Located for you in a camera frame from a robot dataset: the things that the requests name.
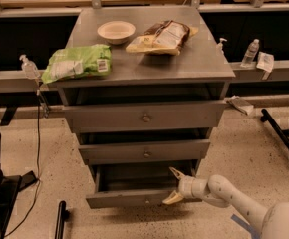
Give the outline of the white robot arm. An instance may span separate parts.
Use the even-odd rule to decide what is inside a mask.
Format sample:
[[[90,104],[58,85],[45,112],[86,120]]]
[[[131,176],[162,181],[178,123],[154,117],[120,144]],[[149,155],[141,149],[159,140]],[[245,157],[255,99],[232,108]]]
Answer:
[[[238,190],[222,175],[201,179],[185,175],[174,167],[170,171],[178,179],[178,187],[163,201],[164,204],[201,199],[219,208],[232,206],[260,235],[260,239],[289,239],[289,202],[279,202],[267,208]]]

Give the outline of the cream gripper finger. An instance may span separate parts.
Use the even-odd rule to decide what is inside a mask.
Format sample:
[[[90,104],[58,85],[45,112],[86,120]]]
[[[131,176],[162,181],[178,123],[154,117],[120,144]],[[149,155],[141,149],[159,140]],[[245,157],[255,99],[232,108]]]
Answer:
[[[173,191],[171,193],[171,195],[166,198],[162,203],[166,204],[166,205],[171,205],[171,204],[175,204],[177,202],[180,202],[184,199],[184,197],[182,196],[182,194],[178,191]]]
[[[170,171],[173,173],[173,175],[178,179],[178,180],[182,180],[184,178],[184,174],[177,170],[176,168],[174,167],[171,167],[170,168]]]

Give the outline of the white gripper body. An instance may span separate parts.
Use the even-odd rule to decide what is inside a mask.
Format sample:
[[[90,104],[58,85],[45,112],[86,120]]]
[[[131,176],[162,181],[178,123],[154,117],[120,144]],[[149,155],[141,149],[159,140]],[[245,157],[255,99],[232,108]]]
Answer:
[[[185,176],[179,182],[178,191],[185,199],[202,199],[206,195],[206,187],[206,179]]]

